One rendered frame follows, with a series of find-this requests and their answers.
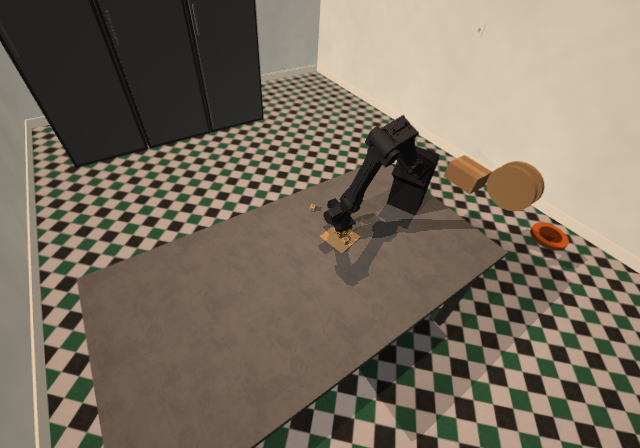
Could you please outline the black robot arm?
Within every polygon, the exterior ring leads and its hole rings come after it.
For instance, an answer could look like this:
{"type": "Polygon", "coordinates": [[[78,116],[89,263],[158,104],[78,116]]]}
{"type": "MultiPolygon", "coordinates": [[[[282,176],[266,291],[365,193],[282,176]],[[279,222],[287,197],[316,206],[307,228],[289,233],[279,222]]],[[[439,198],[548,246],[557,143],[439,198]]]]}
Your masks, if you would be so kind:
{"type": "Polygon", "coordinates": [[[397,160],[399,162],[398,165],[402,164],[405,174],[408,173],[419,179],[431,167],[431,164],[416,151],[414,138],[418,135],[419,132],[404,115],[381,129],[379,126],[373,128],[365,140],[368,150],[363,164],[351,186],[339,199],[340,202],[337,199],[328,201],[327,207],[329,210],[323,214],[325,221],[328,224],[334,222],[337,224],[342,217],[349,217],[352,213],[358,211],[367,187],[382,164],[384,167],[388,167],[397,160]],[[405,145],[405,143],[408,144],[405,145]],[[405,146],[403,147],[403,145],[405,146]],[[424,160],[422,161],[421,159],[424,160]],[[419,161],[421,164],[419,164],[419,161]]]}

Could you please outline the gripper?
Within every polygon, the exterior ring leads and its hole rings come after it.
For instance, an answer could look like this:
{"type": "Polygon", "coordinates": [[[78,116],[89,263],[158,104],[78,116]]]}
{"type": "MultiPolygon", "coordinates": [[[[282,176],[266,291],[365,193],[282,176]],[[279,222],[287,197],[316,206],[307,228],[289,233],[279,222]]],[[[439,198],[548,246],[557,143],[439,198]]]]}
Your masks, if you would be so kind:
{"type": "Polygon", "coordinates": [[[341,219],[338,220],[338,223],[336,224],[336,222],[332,223],[331,225],[333,225],[337,237],[340,238],[340,236],[343,234],[343,232],[346,234],[348,233],[351,229],[352,229],[352,225],[355,224],[356,222],[354,221],[354,219],[351,217],[351,215],[349,217],[342,217],[341,219]],[[350,220],[349,220],[350,218],[350,220]],[[340,234],[340,235],[339,235],[340,234]]]}

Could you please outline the orange square mat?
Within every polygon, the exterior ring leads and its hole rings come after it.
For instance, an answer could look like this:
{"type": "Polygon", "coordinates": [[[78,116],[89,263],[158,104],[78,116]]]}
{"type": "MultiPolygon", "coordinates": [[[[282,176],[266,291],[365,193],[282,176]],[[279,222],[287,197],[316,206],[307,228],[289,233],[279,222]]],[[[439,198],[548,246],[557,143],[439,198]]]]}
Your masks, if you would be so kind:
{"type": "Polygon", "coordinates": [[[325,233],[323,233],[320,236],[320,238],[322,238],[324,241],[326,241],[328,244],[330,244],[332,247],[334,247],[340,253],[343,253],[360,238],[360,236],[358,234],[356,234],[355,232],[353,232],[352,230],[350,230],[348,233],[346,233],[344,235],[344,237],[346,237],[346,236],[349,239],[349,243],[344,245],[342,243],[342,238],[338,238],[337,237],[337,234],[334,233],[333,226],[332,226],[325,233]]]}

